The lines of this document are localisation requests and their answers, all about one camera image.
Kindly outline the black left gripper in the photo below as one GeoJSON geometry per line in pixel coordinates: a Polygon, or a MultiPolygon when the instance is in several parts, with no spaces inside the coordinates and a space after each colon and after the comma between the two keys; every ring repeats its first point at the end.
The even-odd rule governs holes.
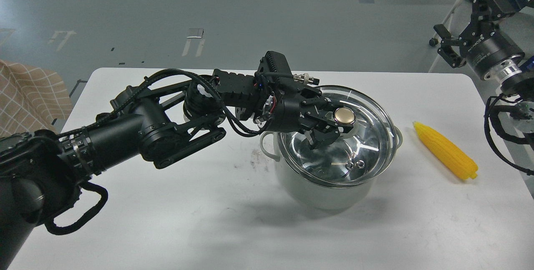
{"type": "Polygon", "coordinates": [[[297,91],[275,91],[275,108],[266,124],[268,132],[307,131],[309,148],[320,149],[355,135],[357,121],[329,124],[326,114],[355,114],[341,101],[322,95],[320,88],[301,88],[297,91]]]}

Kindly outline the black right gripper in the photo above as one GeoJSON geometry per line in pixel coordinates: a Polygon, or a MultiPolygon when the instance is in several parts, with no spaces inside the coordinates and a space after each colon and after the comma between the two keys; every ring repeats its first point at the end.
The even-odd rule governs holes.
{"type": "Polygon", "coordinates": [[[437,53],[452,68],[466,63],[481,80],[491,77],[492,68],[511,60],[518,63],[524,51],[504,32],[498,21],[522,10],[522,0],[469,0],[471,15],[468,26],[457,36],[442,23],[433,26],[440,38],[437,53]],[[460,54],[454,50],[460,48],[460,54]]]}

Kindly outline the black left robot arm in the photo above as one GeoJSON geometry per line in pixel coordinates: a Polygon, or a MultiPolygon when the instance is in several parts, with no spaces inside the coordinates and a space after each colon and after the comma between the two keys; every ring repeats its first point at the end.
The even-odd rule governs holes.
{"type": "Polygon", "coordinates": [[[108,192],[91,183],[94,175],[137,155],[164,169],[219,142],[225,120],[242,137],[298,132],[312,149],[348,135],[355,116],[318,84],[293,74],[282,53],[268,51],[252,76],[165,69],[128,86],[111,101],[112,112],[91,125],[2,137],[2,270],[35,227],[66,235],[101,211],[108,192]]]}

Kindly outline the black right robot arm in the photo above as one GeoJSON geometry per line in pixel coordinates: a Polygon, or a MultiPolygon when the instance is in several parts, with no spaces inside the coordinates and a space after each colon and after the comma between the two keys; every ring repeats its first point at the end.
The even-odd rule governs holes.
{"type": "Polygon", "coordinates": [[[532,175],[527,169],[508,160],[496,148],[491,132],[519,145],[533,145],[533,59],[519,63],[523,50],[500,29],[502,20],[515,15],[509,0],[469,0],[469,24],[454,36],[444,23],[433,27],[429,41],[438,46],[437,53],[452,68],[470,66],[481,80],[494,79],[500,94],[490,97],[484,113],[484,134],[492,151],[506,164],[532,175]]]}

